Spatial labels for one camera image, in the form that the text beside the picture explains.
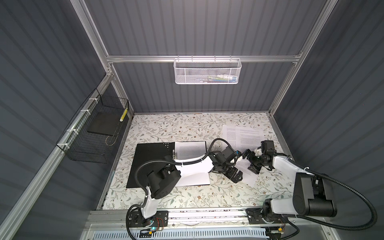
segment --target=yellow marker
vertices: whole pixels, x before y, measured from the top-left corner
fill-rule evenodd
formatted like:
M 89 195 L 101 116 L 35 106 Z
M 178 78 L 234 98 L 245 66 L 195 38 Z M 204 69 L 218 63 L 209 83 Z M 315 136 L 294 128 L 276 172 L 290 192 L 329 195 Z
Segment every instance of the yellow marker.
M 124 121 L 124 118 L 125 118 L 125 115 L 127 115 L 127 112 L 128 112 L 128 108 L 126 108 L 123 114 L 121 115 L 120 122 Z

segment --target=white paper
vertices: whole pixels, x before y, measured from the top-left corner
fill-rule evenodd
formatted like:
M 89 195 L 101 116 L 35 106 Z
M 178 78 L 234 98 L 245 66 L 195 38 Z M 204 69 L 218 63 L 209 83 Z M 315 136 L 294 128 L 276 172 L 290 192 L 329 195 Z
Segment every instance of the white paper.
M 200 157 L 206 151 L 205 142 L 175 142 L 175 158 L 179 160 Z M 208 173 L 212 168 L 213 164 L 209 157 L 196 164 L 176 166 L 181 172 L 176 187 L 209 185 Z
M 261 141 L 264 136 L 261 136 L 260 131 L 251 127 L 235 127 L 236 131 L 236 150 L 245 152 L 250 149 L 253 151 L 255 148 L 261 146 Z
M 223 125 L 223 139 L 225 139 L 231 147 L 236 150 L 236 133 L 234 126 Z M 223 142 L 222 151 L 228 146 L 225 142 Z
M 251 170 L 248 170 L 248 167 L 251 165 L 251 163 L 248 161 L 248 159 L 243 159 L 242 157 L 239 158 L 235 164 L 235 167 L 243 172 L 243 180 L 242 182 L 245 182 L 251 187 L 256 187 L 256 181 L 257 181 L 257 175 L 253 173 Z

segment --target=black wire basket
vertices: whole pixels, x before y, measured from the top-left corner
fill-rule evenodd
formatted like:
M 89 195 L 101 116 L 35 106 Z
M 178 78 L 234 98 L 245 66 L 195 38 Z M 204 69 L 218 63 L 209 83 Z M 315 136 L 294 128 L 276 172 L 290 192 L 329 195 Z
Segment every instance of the black wire basket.
M 70 124 L 62 136 L 69 131 L 70 135 L 65 143 L 58 142 L 57 146 L 74 161 L 109 163 L 115 160 L 124 130 L 127 127 L 129 117 L 128 100 L 106 95 L 98 95 L 91 103 L 88 110 L 82 110 L 79 122 L 72 128 Z M 93 121 L 99 113 L 119 116 L 113 122 L 116 125 L 113 134 L 105 135 L 90 132 Z

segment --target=floral tablecloth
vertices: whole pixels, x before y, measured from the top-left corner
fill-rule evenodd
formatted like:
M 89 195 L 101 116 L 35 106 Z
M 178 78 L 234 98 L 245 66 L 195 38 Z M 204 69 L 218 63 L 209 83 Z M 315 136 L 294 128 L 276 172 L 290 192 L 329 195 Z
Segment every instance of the floral tablecloth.
M 222 125 L 259 129 L 282 152 L 266 113 L 150 114 L 135 115 L 103 209 L 128 209 L 143 201 L 140 188 L 126 189 L 136 144 L 146 142 L 206 141 L 222 137 Z M 213 150 L 221 150 L 217 141 Z M 222 174 L 209 173 L 210 185 L 175 187 L 161 199 L 159 208 L 242 207 L 262 205 L 266 198 L 291 197 L 292 181 L 274 169 L 262 168 L 256 187 L 233 183 Z

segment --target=white mesh basket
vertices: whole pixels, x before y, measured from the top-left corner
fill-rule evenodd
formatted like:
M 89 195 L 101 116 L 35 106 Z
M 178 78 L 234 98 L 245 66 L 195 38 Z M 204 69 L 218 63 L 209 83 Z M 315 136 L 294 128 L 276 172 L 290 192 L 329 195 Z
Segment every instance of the white mesh basket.
M 237 84 L 241 62 L 240 59 L 186 62 L 176 58 L 173 67 L 177 84 Z

